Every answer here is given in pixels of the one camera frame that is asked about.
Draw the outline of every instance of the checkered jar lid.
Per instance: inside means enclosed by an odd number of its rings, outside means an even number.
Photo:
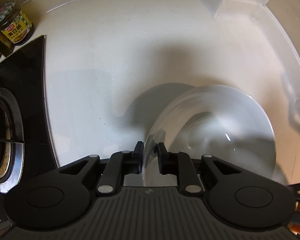
[[[4,6],[1,7],[0,22],[13,10],[15,5],[16,5],[16,1],[10,0],[9,2],[5,3]]]

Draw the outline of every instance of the bowl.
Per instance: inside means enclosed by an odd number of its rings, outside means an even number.
[[[194,88],[172,101],[146,140],[142,167],[145,187],[176,186],[174,175],[159,173],[154,147],[191,158],[214,155],[271,179],[276,152],[274,132],[262,107],[241,90],[225,85]]]

